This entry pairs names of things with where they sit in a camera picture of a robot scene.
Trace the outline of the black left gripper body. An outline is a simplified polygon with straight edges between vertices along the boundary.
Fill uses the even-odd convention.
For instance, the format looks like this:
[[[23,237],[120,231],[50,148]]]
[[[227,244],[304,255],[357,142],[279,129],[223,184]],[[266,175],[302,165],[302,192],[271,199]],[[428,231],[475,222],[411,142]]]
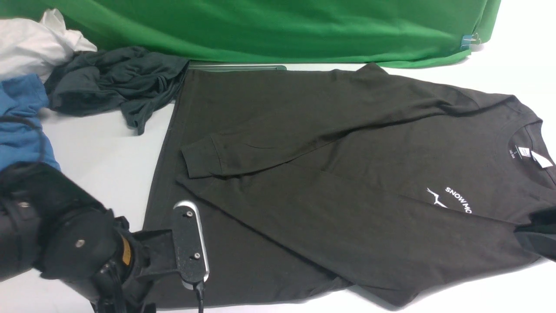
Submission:
[[[89,240],[89,251],[89,300],[94,312],[157,312],[152,290],[178,270],[170,230],[98,230]]]

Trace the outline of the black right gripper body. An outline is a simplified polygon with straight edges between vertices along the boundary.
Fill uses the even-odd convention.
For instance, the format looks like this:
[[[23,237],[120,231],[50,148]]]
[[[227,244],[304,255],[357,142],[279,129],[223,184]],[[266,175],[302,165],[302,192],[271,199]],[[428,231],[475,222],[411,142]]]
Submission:
[[[524,250],[556,261],[556,208],[532,212],[530,222],[514,229],[514,236]]]

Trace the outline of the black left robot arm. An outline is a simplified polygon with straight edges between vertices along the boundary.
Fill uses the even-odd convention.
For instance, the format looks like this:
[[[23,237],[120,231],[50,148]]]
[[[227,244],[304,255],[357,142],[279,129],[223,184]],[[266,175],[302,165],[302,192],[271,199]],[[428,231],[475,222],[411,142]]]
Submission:
[[[30,269],[96,313],[154,313],[153,285],[178,272],[170,230],[132,233],[124,216],[45,163],[1,170],[1,280]]]

